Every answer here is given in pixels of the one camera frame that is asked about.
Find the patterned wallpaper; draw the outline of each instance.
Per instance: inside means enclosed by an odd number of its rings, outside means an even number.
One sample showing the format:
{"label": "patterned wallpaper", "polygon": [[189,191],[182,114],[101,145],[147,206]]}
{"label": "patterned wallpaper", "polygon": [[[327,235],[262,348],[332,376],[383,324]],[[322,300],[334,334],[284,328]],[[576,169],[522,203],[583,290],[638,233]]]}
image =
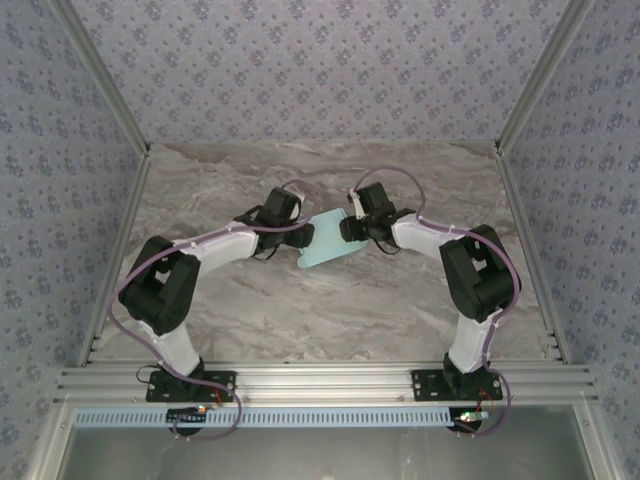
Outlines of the patterned wallpaper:
{"label": "patterned wallpaper", "polygon": [[640,479],[640,5],[597,0],[510,153],[574,359]]}
{"label": "patterned wallpaper", "polygon": [[73,0],[150,142],[495,138],[567,0]]}
{"label": "patterned wallpaper", "polygon": [[0,2],[0,478],[77,360],[138,155],[44,0]]}

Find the gray marble surface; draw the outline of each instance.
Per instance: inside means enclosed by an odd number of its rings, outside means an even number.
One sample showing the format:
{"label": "gray marble surface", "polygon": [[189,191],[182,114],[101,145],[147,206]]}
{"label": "gray marble surface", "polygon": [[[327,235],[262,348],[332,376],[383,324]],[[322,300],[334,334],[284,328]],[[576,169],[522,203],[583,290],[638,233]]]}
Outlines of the gray marble surface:
{"label": "gray marble surface", "polygon": [[[503,321],[492,358],[550,357],[546,329],[489,144],[364,143],[155,145],[126,248],[124,278],[153,235],[187,238],[224,226],[271,188],[293,178],[322,210],[344,207],[346,193],[374,166],[406,167],[427,192],[427,218],[492,225],[519,270],[522,296]],[[415,187],[397,173],[376,174],[397,206],[417,207]],[[375,245],[311,269],[281,248],[268,262],[228,264],[201,279],[188,329],[198,352],[217,360],[440,360],[458,318],[440,261]],[[120,305],[126,324],[135,328]],[[94,358],[149,358],[105,324]]]}

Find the purple cable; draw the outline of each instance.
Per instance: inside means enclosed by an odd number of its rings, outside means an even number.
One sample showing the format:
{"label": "purple cable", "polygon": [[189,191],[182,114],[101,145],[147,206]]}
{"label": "purple cable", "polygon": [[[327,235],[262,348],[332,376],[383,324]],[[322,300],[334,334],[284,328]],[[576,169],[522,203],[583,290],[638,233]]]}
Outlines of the purple cable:
{"label": "purple cable", "polygon": [[501,318],[503,318],[505,315],[507,315],[516,306],[516,303],[518,303],[518,299],[520,298],[520,280],[518,279],[518,274],[516,273],[516,269],[513,266],[513,262],[511,262],[511,259],[507,256],[507,254],[504,253],[502,251],[502,249],[500,249],[491,240],[488,240],[487,238],[485,238],[485,237],[483,237],[481,235],[478,235],[477,233],[471,232],[469,230],[465,230],[463,228],[443,227],[441,225],[436,225],[434,223],[431,223],[431,222],[425,220],[421,216],[422,211],[424,210],[425,205],[427,203],[427,196],[426,196],[426,193],[424,191],[424,188],[422,187],[422,185],[420,185],[420,182],[418,181],[418,179],[416,177],[414,177],[411,173],[409,173],[408,171],[406,171],[405,169],[403,169],[401,167],[382,166],[382,167],[377,167],[377,168],[374,168],[372,170],[369,170],[364,175],[362,175],[362,177],[360,177],[360,180],[358,180],[358,182],[356,183],[355,187],[353,187],[353,189],[357,190],[358,187],[360,187],[362,182],[369,175],[371,175],[372,173],[377,172],[379,170],[391,170],[391,171],[394,171],[394,172],[400,172],[400,173],[406,175],[407,177],[409,177],[413,181],[413,183],[416,185],[416,187],[418,187],[418,191],[420,192],[421,203],[420,203],[420,208],[416,212],[416,218],[418,219],[418,222],[420,222],[421,225],[424,225],[425,227],[431,228],[433,230],[437,230],[439,232],[455,233],[456,235],[464,235],[466,237],[473,238],[474,240],[477,240],[478,242],[481,242],[481,243],[485,244],[487,247],[489,247],[491,250],[493,250],[496,253],[496,255],[498,255],[498,257],[500,257],[500,259],[507,266],[507,270],[509,270],[509,274],[511,275],[511,281],[513,282],[513,292],[514,292],[513,293],[513,297],[511,298],[511,302],[509,302],[509,305],[507,305],[507,307],[504,310],[502,310],[500,313],[498,313],[491,320],[491,326],[489,327],[489,332],[487,333],[487,337],[486,337],[485,342],[484,342],[484,344],[482,346],[482,365],[484,366],[485,370],[487,370],[489,373],[493,373],[494,375],[497,375],[498,378],[500,378],[500,380],[502,381],[502,384],[504,385],[504,389],[506,390],[507,407],[506,407],[505,413],[502,416],[502,418],[498,421],[498,423],[493,425],[488,430],[485,430],[485,431],[479,432],[479,433],[474,432],[471,428],[469,428],[467,425],[465,425],[463,423],[456,422],[456,424],[458,426],[463,427],[466,430],[469,430],[475,436],[485,437],[487,435],[490,435],[490,434],[494,433],[495,431],[497,431],[498,429],[500,429],[504,425],[507,417],[509,416],[509,412],[511,411],[511,388],[509,387],[509,382],[507,382],[507,379],[502,374],[502,372],[500,372],[499,370],[497,370],[495,368],[492,368],[489,365],[487,358],[489,356],[489,347],[491,345],[491,340],[493,339],[493,335],[495,334],[495,331],[496,331],[496,328],[497,328],[497,325],[498,325],[498,321]]}
{"label": "purple cable", "polygon": [[[291,183],[294,183],[294,181],[290,180],[285,185],[289,185]],[[179,245],[174,245],[173,247],[168,248],[167,250],[163,250],[162,252],[157,253],[156,255],[154,255],[151,258],[148,258],[147,260],[142,262],[142,264],[140,264],[135,270],[133,270],[131,273],[129,273],[129,275],[127,275],[127,277],[122,281],[122,283],[120,283],[119,285],[116,286],[113,294],[111,295],[111,298],[109,298],[109,303],[107,304],[107,317],[109,317],[109,319],[118,328],[118,330],[120,330],[125,335],[129,336],[130,338],[136,340],[137,342],[142,344],[144,347],[146,347],[147,350],[149,350],[153,354],[153,356],[156,357],[156,359],[158,360],[158,364],[160,366],[162,366],[162,368],[164,368],[167,372],[169,372],[174,377],[176,377],[176,378],[178,378],[180,380],[183,380],[185,382],[193,383],[195,385],[202,385],[202,386],[205,386],[205,387],[212,387],[212,388],[220,389],[223,392],[226,392],[229,395],[231,395],[233,400],[238,405],[238,414],[236,415],[236,418],[235,418],[233,424],[228,429],[224,430],[223,432],[217,433],[215,435],[202,435],[202,436],[197,436],[197,437],[186,437],[189,441],[192,441],[192,442],[203,442],[203,441],[210,441],[210,440],[218,440],[220,438],[227,437],[227,436],[231,435],[233,432],[235,432],[235,430],[238,428],[238,424],[240,423],[240,420],[242,419],[242,402],[240,401],[240,398],[238,397],[238,395],[233,390],[231,390],[230,388],[227,388],[226,385],[223,385],[221,383],[216,383],[216,382],[209,382],[209,381],[206,381],[206,380],[199,380],[199,379],[196,379],[196,378],[190,378],[190,377],[187,377],[186,375],[182,375],[180,372],[176,371],[171,365],[169,365],[168,363],[166,363],[164,361],[164,358],[162,358],[162,355],[160,354],[160,352],[158,352],[158,350],[156,350],[156,348],[150,342],[148,342],[147,340],[145,340],[144,338],[142,338],[140,335],[136,334],[135,332],[129,330],[127,327],[125,327],[116,318],[115,314],[113,313],[113,304],[118,299],[118,295],[133,281],[134,278],[136,278],[138,275],[140,275],[140,273],[142,273],[142,271],[147,269],[154,262],[157,262],[158,260],[171,255],[172,253],[175,253],[175,252],[177,252],[179,250],[182,250],[183,248],[190,248],[190,247],[193,246],[193,244],[199,245],[199,244],[206,243],[206,242],[209,242],[211,240],[214,240],[216,238],[219,238],[219,237],[221,237],[223,235],[232,235],[234,233],[240,233],[240,232],[264,232],[264,233],[291,232],[291,231],[296,230],[296,229],[306,225],[307,223],[309,223],[311,218],[313,218],[313,215],[311,215],[309,218],[301,220],[300,222],[296,223],[295,225],[290,225],[288,227],[271,228],[271,227],[239,225],[237,227],[225,228],[225,229],[222,229],[222,230],[217,230],[215,232],[211,232],[211,233],[209,233],[207,235],[203,235],[202,237],[200,237],[197,240],[194,240],[192,242],[189,241],[189,242],[181,243]],[[176,434],[176,435],[178,435],[177,424],[179,423],[180,417],[178,417],[177,420],[178,421],[174,422],[174,425],[173,425],[173,433]]]}

